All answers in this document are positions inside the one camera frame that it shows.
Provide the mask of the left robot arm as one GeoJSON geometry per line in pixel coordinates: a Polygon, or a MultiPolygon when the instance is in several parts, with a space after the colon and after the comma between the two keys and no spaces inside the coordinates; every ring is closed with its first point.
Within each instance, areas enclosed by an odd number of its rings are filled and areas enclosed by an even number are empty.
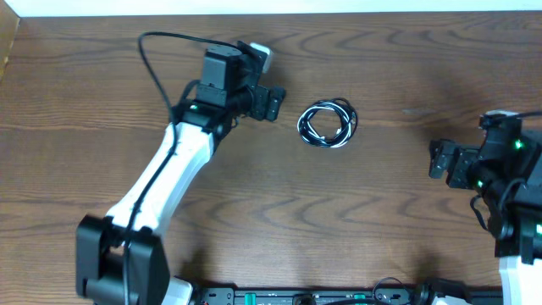
{"type": "Polygon", "coordinates": [[[200,169],[241,116],[274,121],[282,87],[259,83],[274,53],[251,42],[209,41],[202,75],[188,83],[151,162],[105,216],[75,232],[75,291],[95,304],[191,304],[194,287],[170,274],[163,238],[200,169]]]}

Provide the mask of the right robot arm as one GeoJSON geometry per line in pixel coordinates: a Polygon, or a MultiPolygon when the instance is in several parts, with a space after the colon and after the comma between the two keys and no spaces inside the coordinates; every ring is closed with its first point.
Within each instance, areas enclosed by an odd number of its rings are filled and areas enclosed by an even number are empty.
{"type": "Polygon", "coordinates": [[[541,133],[523,120],[541,113],[489,111],[479,118],[479,147],[448,139],[429,143],[429,176],[452,189],[475,191],[470,205],[489,210],[476,218],[495,239],[505,304],[541,302],[541,133]]]}

